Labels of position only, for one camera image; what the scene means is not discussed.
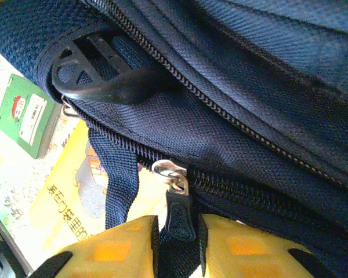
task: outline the navy blue backpack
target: navy blue backpack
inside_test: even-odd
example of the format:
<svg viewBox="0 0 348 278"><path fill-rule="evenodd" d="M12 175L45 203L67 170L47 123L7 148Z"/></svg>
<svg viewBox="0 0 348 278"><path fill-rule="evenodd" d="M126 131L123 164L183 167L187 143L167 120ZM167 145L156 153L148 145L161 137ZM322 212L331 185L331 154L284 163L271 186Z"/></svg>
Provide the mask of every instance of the navy blue backpack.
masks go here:
<svg viewBox="0 0 348 278"><path fill-rule="evenodd" d="M186 223L161 231L158 277L200 264L200 213L348 277L348 0L8 0L0 53L87 122L106 228L126 221L137 163L185 169L188 194L167 200Z"/></svg>

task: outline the yellow book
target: yellow book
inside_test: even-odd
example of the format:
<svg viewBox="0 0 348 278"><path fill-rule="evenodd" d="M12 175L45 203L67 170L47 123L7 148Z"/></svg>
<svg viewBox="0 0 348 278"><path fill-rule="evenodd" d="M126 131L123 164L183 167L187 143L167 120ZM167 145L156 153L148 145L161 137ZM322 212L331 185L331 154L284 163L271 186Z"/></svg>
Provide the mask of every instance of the yellow book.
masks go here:
<svg viewBox="0 0 348 278"><path fill-rule="evenodd" d="M146 169L140 170L139 180L128 220L165 214L167 187ZM30 210L31 224L41 234L48 256L104 231L107 185L107 173L80 121Z"/></svg>

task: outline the metal zipper pull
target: metal zipper pull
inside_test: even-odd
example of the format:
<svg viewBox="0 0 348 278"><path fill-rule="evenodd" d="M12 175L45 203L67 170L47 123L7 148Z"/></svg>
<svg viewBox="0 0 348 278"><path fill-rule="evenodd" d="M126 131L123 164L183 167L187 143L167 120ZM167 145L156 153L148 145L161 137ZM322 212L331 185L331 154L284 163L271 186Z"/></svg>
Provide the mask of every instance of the metal zipper pull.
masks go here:
<svg viewBox="0 0 348 278"><path fill-rule="evenodd" d="M166 230L184 242L195 240L196 234L192 221L192 197L186 178L187 169L170 160L159 160L152 165L155 176L169 185L166 192L168 215L166 216Z"/></svg>

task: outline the book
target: book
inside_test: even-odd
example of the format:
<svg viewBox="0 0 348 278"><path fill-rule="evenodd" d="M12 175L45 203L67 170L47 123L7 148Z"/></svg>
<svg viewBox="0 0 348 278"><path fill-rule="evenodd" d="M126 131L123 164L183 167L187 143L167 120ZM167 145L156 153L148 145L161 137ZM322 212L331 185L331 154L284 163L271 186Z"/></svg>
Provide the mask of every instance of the book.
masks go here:
<svg viewBox="0 0 348 278"><path fill-rule="evenodd" d="M147 214L166 217L167 185L139 167L139 191L128 221ZM30 210L31 225L49 257L57 250L104 231L108 175L80 121Z"/></svg>
<svg viewBox="0 0 348 278"><path fill-rule="evenodd" d="M42 158L60 110L38 86L11 74L0 106L0 129L33 158Z"/></svg>

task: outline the metal ring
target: metal ring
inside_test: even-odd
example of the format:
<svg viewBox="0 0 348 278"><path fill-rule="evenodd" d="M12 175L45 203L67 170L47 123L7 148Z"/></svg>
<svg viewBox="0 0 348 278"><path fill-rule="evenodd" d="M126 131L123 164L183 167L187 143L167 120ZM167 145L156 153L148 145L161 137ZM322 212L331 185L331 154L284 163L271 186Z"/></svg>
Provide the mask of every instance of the metal ring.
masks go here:
<svg viewBox="0 0 348 278"><path fill-rule="evenodd" d="M181 194L181 195L188 195L189 193L189 187L188 187L188 181L187 178L185 176L183 176L182 174L178 173L178 172L172 172L169 174L170 177L175 177L175 182L172 182L169 184L170 188L169 191L170 192L174 192L177 194Z"/></svg>
<svg viewBox="0 0 348 278"><path fill-rule="evenodd" d="M76 112L75 113L68 113L67 112L67 109L71 109L72 111L74 111L74 109L72 108L71 104L68 102L67 98L63 94L62 94L60 99L63 102L62 113L64 116L67 116L69 118L80 118Z"/></svg>
<svg viewBox="0 0 348 278"><path fill-rule="evenodd" d="M175 181L178 180L177 177L170 176L170 174L174 173L174 171L165 170L165 171L159 172L159 171L157 171L157 169L154 169L153 173L164 184L170 185L170 184L173 184Z"/></svg>

